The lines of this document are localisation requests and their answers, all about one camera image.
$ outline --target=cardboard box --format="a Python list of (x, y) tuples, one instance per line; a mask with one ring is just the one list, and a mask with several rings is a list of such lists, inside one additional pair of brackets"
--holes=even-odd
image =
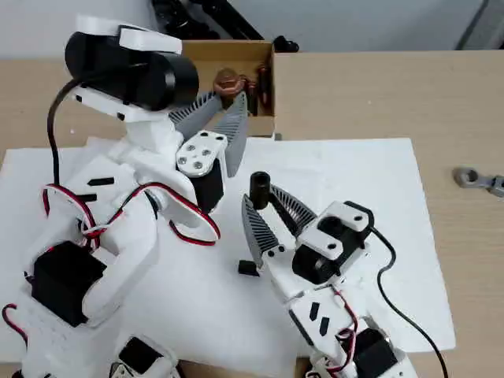
[[(267, 41), (184, 41), (183, 54), (198, 69), (200, 91), (211, 91), (217, 72), (224, 67), (256, 80), (259, 65), (272, 66), (274, 51)], [(249, 117), (250, 135), (271, 136), (274, 113), (274, 102), (272, 109), (265, 109), (259, 102), (258, 117)]]

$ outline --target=white wall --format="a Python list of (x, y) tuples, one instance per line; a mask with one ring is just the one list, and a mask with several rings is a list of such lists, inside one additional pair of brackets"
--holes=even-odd
[(62, 56), (77, 13), (155, 25), (147, 0), (0, 0), (0, 57)]
[[(311, 51), (450, 50), (483, 0), (231, 0)], [(61, 56), (77, 13), (155, 25), (150, 0), (0, 0), (0, 57)]]
[(310, 51), (452, 50), (483, 0), (229, 0)]

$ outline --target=wooden desk surface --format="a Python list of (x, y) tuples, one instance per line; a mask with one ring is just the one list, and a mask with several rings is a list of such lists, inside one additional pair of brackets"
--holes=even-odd
[[(472, 165), (504, 174), (504, 54), (280, 54), (275, 73), (276, 126), (285, 139), (412, 138), (458, 338), (458, 348), (445, 353), (451, 376), (500, 376), (503, 204), (484, 191), (459, 189), (450, 171)], [(47, 107), (65, 79), (61, 63), (0, 61), (0, 152), (46, 145)], [(57, 116), (62, 146), (122, 132), (118, 122), (77, 104), (65, 104)], [(433, 354), (413, 361), (419, 376), (441, 376)], [(245, 377), (186, 369), (188, 378)], [(0, 368), (0, 377), (12, 370)]]

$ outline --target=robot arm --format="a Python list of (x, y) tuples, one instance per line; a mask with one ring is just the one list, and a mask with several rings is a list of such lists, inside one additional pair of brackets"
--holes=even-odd
[[(293, 250), (278, 241), (259, 214), (269, 203), (296, 238)], [(417, 376), (407, 355), (384, 332), (387, 322), (366, 295), (365, 241), (374, 225), (370, 210), (333, 202), (316, 216), (271, 185), (266, 173), (257, 172), (250, 179), (250, 196), (243, 197), (242, 215), (259, 275), (271, 280), (312, 350), (313, 370), (307, 376)]]
[[(24, 263), (28, 283), (18, 311), (29, 341), (22, 373), (176, 376), (169, 350), (141, 335), (120, 344), (120, 305), (158, 260), (159, 213), (181, 239), (213, 245), (220, 238), (208, 213), (235, 173), (228, 155), (241, 160), (246, 102), (239, 96), (220, 128), (203, 135), (203, 121), (220, 101), (214, 94), (196, 98), (198, 73), (180, 56), (181, 41), (94, 17), (81, 17), (78, 25), (65, 50), (72, 96), (123, 121), (128, 135), (64, 187), (55, 158), (55, 184), (43, 196), (46, 229)], [(169, 106), (176, 107), (172, 117)], [(182, 167), (182, 157), (194, 160), (191, 167)]]

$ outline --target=metal wrench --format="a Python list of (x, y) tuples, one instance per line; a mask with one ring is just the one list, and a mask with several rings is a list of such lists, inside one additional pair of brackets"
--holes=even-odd
[(467, 167), (456, 168), (453, 174), (459, 187), (482, 187), (497, 197), (504, 197), (504, 176), (483, 176)]

